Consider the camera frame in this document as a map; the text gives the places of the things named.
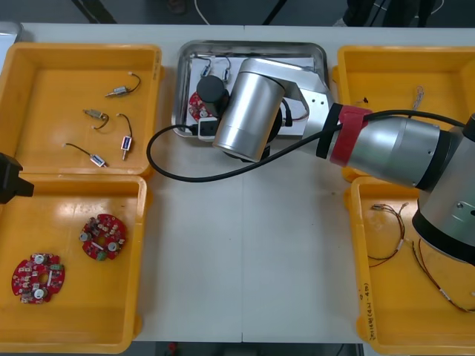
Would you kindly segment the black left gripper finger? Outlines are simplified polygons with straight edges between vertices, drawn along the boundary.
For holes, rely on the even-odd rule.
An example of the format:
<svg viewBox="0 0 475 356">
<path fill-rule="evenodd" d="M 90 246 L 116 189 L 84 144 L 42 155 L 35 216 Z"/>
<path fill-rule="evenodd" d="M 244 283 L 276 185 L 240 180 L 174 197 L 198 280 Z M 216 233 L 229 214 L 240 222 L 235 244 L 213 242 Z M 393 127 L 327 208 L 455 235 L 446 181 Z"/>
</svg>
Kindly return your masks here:
<svg viewBox="0 0 475 356">
<path fill-rule="evenodd" d="M 22 166 L 11 156 L 0 153 L 0 172 L 2 179 L 18 178 Z"/>
<path fill-rule="evenodd" d="M 1 203 L 9 203 L 14 197 L 33 196 L 33 184 L 22 179 L 5 179 L 1 182 Z"/>
</svg>

